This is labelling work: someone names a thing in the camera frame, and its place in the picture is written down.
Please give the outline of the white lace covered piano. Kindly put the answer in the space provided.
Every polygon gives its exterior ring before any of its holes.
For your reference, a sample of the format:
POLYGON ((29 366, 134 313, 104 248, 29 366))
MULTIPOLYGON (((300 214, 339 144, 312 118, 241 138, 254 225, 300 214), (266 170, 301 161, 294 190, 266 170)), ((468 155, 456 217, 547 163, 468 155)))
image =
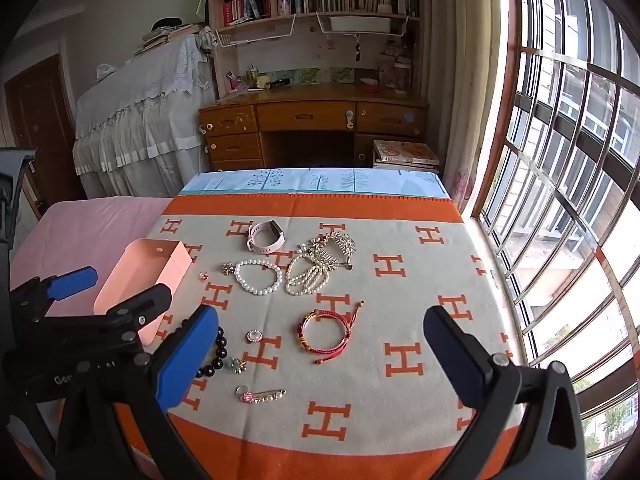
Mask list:
POLYGON ((215 99, 209 57, 193 34, 95 84, 77 102, 73 147, 87 196, 177 195, 209 170, 198 113, 215 99))

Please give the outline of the pink gem hair clip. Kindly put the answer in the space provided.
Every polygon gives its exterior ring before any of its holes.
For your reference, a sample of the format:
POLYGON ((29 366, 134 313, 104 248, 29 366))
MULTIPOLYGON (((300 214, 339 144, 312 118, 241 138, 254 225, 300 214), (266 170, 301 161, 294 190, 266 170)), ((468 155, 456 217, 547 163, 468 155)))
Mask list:
POLYGON ((235 389, 235 396, 246 404, 262 404, 282 399, 286 395, 285 389, 272 389, 265 391, 252 391, 247 386, 239 386, 235 389))

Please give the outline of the pink jewelry tray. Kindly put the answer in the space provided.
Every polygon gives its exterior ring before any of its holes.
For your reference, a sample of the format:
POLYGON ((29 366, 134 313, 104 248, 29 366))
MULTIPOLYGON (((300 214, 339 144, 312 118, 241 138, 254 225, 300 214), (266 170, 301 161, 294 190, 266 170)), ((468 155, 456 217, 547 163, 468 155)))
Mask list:
POLYGON ((116 304, 156 284, 175 295, 192 264, 180 240, 138 238, 120 256, 93 304, 95 315, 104 315, 116 304))

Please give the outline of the light blue printed sheet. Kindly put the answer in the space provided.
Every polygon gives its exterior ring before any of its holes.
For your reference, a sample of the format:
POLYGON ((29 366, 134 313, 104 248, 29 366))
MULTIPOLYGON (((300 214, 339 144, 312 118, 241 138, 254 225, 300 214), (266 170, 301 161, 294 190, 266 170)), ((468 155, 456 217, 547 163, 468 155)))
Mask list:
POLYGON ((439 177, 431 172, 367 168, 278 168, 206 172, 192 178, 179 195, 271 193, 449 198, 439 177))

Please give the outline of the pink smart watch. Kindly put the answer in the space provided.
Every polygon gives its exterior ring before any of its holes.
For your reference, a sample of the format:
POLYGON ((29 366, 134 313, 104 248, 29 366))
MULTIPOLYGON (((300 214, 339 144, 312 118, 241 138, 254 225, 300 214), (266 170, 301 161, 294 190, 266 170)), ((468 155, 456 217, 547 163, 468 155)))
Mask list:
POLYGON ((247 232, 247 249, 258 255, 278 252, 285 243, 285 235, 276 220, 253 224, 247 232))

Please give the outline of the wooden desk with drawers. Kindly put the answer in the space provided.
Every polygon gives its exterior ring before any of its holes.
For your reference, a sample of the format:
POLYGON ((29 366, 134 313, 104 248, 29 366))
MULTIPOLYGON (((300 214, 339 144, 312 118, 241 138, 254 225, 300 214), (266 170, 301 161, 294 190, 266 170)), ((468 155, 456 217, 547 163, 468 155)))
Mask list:
POLYGON ((248 92, 198 111, 215 171, 373 166, 374 142, 427 139, 428 104, 353 84, 248 92))

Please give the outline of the wooden bookshelf hutch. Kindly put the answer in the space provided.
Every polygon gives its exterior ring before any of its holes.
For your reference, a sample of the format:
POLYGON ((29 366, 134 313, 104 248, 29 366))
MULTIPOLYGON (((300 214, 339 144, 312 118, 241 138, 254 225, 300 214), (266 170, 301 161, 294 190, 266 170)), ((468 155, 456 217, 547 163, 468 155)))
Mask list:
POLYGON ((423 0, 207 0, 218 100, 376 81, 414 89, 423 0))

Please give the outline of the stack of books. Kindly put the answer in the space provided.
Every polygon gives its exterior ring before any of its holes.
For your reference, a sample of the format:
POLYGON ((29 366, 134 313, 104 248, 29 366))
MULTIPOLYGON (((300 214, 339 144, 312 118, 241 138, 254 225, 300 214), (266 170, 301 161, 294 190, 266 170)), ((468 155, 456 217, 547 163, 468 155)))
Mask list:
POLYGON ((425 143, 374 140, 373 166, 438 174, 440 162, 425 143))

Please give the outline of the brown wooden door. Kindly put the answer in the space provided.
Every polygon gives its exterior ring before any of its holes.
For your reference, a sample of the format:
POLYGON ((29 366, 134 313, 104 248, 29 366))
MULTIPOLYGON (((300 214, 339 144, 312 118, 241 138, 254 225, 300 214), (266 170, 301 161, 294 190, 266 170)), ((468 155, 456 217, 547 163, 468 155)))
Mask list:
POLYGON ((86 193, 74 166, 75 131, 60 57, 50 56, 23 70, 6 82, 4 90, 16 145, 36 151, 27 174, 39 210, 83 200, 86 193))

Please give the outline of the beige curtain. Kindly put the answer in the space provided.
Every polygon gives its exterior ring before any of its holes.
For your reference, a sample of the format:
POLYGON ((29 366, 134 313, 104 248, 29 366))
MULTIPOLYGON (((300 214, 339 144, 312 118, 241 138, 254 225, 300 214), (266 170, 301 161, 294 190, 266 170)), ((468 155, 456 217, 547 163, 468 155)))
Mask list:
POLYGON ((420 97, 427 142, 458 211, 473 195, 496 99, 502 0, 421 0, 420 97))

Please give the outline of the orange H pattern blanket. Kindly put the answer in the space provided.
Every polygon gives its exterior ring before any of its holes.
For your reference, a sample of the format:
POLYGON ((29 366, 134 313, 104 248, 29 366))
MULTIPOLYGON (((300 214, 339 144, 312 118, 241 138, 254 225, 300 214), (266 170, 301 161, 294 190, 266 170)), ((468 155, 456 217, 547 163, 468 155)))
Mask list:
POLYGON ((443 198, 338 194, 188 195, 151 230, 180 240, 192 266, 158 336, 201 304, 214 308, 243 374, 196 378, 170 417, 215 479, 425 479, 469 425, 425 341, 443 306, 490 352, 521 355, 496 304, 488 261, 443 198), (283 247, 247 249, 248 229, 276 220, 283 247), (356 243, 352 270, 298 254, 319 234, 356 243), (245 339, 260 330, 261 342, 245 339), (277 401, 234 394, 285 389, 277 401))

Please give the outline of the flower crystal brooch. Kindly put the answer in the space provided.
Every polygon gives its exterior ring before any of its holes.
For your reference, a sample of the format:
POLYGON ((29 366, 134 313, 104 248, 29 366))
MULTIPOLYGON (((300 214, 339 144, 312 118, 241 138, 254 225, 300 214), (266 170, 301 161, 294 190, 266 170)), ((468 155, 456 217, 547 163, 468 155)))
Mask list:
POLYGON ((246 371, 247 362, 238 358, 231 358, 226 362, 226 367, 228 370, 231 370, 232 373, 239 375, 246 371))

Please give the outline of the window security grille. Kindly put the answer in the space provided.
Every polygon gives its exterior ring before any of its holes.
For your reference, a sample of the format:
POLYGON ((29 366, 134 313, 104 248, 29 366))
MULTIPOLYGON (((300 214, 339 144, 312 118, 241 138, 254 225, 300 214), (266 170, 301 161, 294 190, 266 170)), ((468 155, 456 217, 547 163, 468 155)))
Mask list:
POLYGON ((508 0, 510 112, 475 215, 522 360, 559 361, 586 475, 639 434, 639 41, 608 0, 508 0))

